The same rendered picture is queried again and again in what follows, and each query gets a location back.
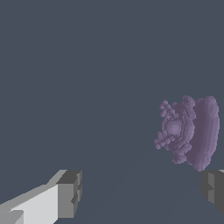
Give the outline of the purple ornate lumpy object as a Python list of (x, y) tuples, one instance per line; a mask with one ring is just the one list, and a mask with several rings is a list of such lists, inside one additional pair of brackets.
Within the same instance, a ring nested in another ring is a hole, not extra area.
[(188, 163), (202, 172), (216, 151), (220, 130), (219, 106), (213, 96), (193, 99), (184, 95), (183, 101), (160, 104), (164, 118), (154, 140), (159, 150), (165, 147), (173, 154), (174, 164)]

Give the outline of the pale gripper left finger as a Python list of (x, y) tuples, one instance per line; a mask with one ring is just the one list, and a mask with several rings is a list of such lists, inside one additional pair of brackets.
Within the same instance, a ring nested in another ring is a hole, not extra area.
[(73, 218), (82, 195), (82, 171), (59, 170), (45, 185), (0, 205), (0, 224), (55, 224)]

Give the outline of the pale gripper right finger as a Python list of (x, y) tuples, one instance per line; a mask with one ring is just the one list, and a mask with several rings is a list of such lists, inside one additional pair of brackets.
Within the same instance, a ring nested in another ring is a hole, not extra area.
[(203, 196), (224, 214), (224, 170), (202, 171), (200, 178)]

